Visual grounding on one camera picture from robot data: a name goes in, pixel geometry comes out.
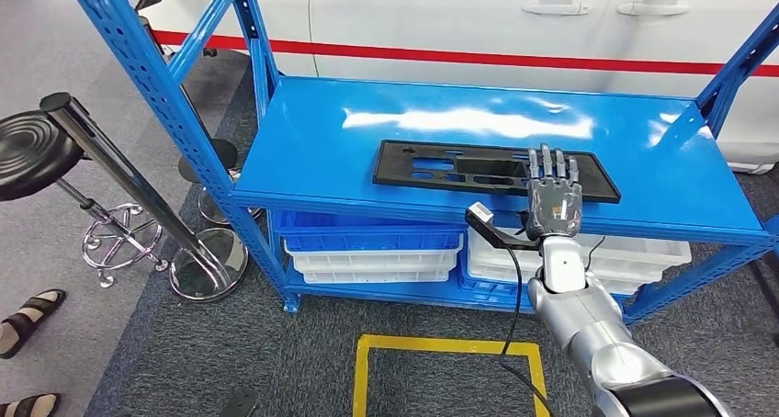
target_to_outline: floor mat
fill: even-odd
[[[242,105],[231,105],[223,123],[228,126],[220,128],[246,144],[256,127],[251,94],[246,85],[239,89],[233,104]],[[771,178],[740,176],[739,182],[759,216],[779,212],[779,186]],[[694,260],[715,250],[694,244]],[[255,265],[248,274],[233,294],[207,305],[184,302],[163,286],[144,292],[141,303],[148,306],[138,321],[148,326],[125,332],[137,343],[135,362],[107,372],[120,386],[107,399],[96,396],[87,415],[216,416],[242,387],[261,392],[257,415],[349,415],[362,334],[500,341],[511,319],[492,311],[317,297],[304,297],[293,316],[282,311]],[[765,293],[779,293],[770,259],[704,287],[633,330],[655,356],[702,381],[738,415],[772,413],[779,397],[764,391],[779,370],[773,343],[779,326]],[[515,340],[540,346],[556,415],[589,415],[581,382],[538,317],[522,316]],[[127,358],[121,348],[115,360]],[[531,410],[530,392],[494,357],[378,350],[369,385],[368,415],[492,417]]]

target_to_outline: red stripe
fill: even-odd
[[[163,45],[180,45],[186,33],[154,31]],[[477,63],[504,66],[533,66],[539,68],[563,68],[573,70],[627,71],[632,73],[715,74],[722,63],[626,61],[619,59],[585,59],[577,57],[523,56],[516,54],[489,54],[485,52],[457,52],[410,50],[406,48],[366,47],[334,43],[297,42],[271,40],[273,51],[291,54],[318,54],[322,56],[362,57],[369,59],[397,59],[422,62]],[[246,50],[243,38],[212,36],[206,44],[209,48]],[[779,77],[779,65],[761,65],[753,75]]]

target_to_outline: robotic arm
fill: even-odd
[[[538,250],[543,265],[527,283],[533,309],[593,397],[596,417],[730,417],[708,389],[682,376],[641,348],[622,321],[622,311],[598,278],[586,271],[574,239],[581,225],[581,185],[576,159],[555,150],[555,162],[541,145],[543,171],[530,150],[530,242],[516,240],[491,225],[480,203],[466,219],[493,246]]]

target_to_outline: shelf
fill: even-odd
[[[524,197],[374,185],[385,139],[594,152],[622,201],[586,203],[585,232],[765,237],[694,102],[678,98],[283,77],[231,194],[250,207],[458,223],[479,200],[516,225]]]
[[[287,266],[286,288],[303,295],[331,296],[337,298],[384,300],[388,302],[411,302],[415,304],[459,307],[463,309],[514,311],[516,297],[482,294],[463,290],[459,286],[459,275],[465,254],[459,254],[457,267],[449,272],[444,282],[404,282],[385,284],[307,284],[303,274],[294,269],[292,260]],[[629,296],[616,296],[621,305]],[[523,290],[520,311],[534,314],[527,293]]]

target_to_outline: car door handle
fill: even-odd
[[[643,2],[625,2],[616,6],[617,13],[627,16],[676,16],[690,11],[690,6],[655,6]]]
[[[530,4],[522,9],[534,15],[581,16],[590,12],[590,8],[581,2],[572,4]]]

